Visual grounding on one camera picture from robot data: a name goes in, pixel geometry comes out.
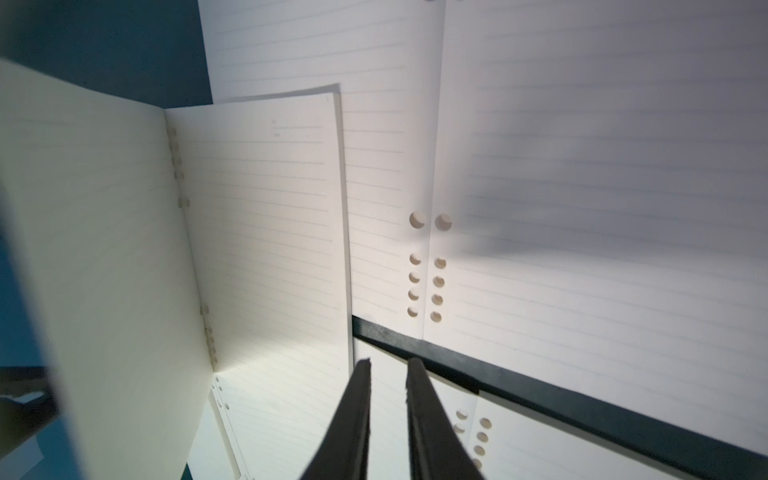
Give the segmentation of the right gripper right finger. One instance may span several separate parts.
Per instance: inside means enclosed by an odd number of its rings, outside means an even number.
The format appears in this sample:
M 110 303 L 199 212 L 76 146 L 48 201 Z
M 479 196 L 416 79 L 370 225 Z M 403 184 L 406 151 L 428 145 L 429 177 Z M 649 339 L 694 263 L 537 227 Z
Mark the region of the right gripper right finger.
M 408 360 L 406 391 L 411 478 L 481 480 L 418 358 Z

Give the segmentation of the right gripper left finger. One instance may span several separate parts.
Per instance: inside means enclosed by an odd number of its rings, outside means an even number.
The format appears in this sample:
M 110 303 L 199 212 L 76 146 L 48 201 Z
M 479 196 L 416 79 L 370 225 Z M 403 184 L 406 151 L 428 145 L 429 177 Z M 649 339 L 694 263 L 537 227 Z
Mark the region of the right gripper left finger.
M 365 480 L 368 471 L 371 362 L 358 361 L 313 459 L 301 479 Z

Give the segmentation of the white lined notebook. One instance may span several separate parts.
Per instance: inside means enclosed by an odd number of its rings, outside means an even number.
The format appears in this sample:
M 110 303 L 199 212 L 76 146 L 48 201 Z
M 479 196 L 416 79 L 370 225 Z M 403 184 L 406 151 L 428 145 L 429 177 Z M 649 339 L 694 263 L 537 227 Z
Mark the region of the white lined notebook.
M 1 64 L 1 214 L 88 479 L 297 479 L 352 370 L 339 95 Z

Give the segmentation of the open white notebook right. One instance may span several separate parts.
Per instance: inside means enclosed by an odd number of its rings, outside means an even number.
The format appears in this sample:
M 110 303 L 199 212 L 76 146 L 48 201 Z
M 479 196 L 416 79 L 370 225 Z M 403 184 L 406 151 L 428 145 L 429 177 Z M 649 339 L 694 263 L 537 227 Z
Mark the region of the open white notebook right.
M 763 1 L 203 1 L 217 102 L 341 93 L 355 315 L 767 450 Z

